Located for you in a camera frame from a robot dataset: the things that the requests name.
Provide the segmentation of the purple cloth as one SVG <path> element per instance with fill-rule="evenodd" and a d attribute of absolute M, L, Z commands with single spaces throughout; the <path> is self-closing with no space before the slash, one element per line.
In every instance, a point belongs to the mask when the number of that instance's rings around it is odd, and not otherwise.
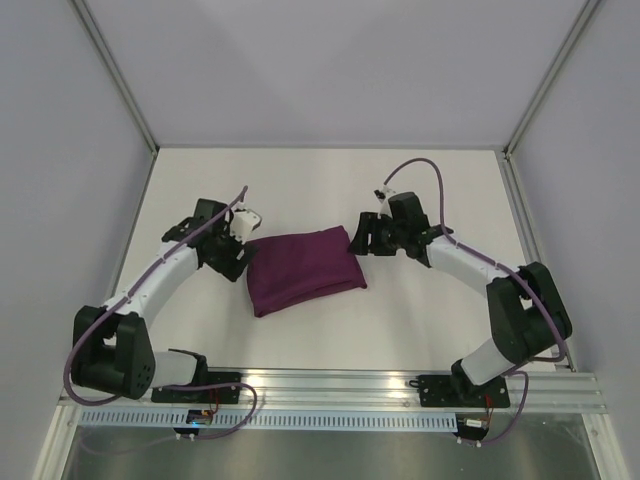
<path fill-rule="evenodd" d="M 342 226 L 264 237 L 251 245 L 257 253 L 248 266 L 246 284 L 257 318 L 368 287 Z"/>

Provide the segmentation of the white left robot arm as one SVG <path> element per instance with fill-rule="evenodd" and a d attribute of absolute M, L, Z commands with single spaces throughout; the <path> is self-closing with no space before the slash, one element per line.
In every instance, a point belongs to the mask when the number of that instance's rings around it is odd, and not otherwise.
<path fill-rule="evenodd" d="M 144 272 L 119 294 L 75 315 L 73 347 L 66 360 L 64 388 L 77 403 L 80 386 L 119 398 L 137 400 L 148 391 L 177 391 L 197 401 L 209 389 L 205 356 L 170 349 L 158 352 L 148 328 L 177 289 L 207 266 L 237 281 L 257 249 L 249 238 L 262 223 L 241 197 L 226 204 L 200 199 L 194 213 L 169 228 Z"/>

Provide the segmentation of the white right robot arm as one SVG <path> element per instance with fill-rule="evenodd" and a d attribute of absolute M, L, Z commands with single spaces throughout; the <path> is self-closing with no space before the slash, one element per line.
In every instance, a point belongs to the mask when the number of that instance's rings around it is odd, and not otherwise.
<path fill-rule="evenodd" d="M 494 379 L 532 361 L 573 333 L 549 269 L 540 262 L 513 270 L 462 245 L 453 230 L 433 225 L 413 192 L 375 192 L 379 212 L 362 212 L 349 251 L 355 255 L 394 256 L 400 250 L 423 266 L 445 273 L 483 296 L 490 337 L 451 367 L 450 390 L 456 401 L 475 404 Z"/>

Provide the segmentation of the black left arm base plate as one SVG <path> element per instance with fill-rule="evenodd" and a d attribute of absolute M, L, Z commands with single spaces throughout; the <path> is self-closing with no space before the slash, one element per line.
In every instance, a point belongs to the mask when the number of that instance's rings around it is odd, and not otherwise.
<path fill-rule="evenodd" d="M 236 405 L 243 376 L 238 371 L 209 371 L 187 386 L 159 387 L 152 390 L 151 401 L 158 404 Z"/>

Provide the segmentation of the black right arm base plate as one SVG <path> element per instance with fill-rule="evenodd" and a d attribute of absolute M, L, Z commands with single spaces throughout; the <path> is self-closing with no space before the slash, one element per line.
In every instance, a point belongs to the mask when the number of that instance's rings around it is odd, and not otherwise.
<path fill-rule="evenodd" d="M 511 406 L 511 401 L 502 377 L 481 386 L 454 375 L 423 374 L 408 382 L 419 395 L 424 408 L 499 408 Z"/>

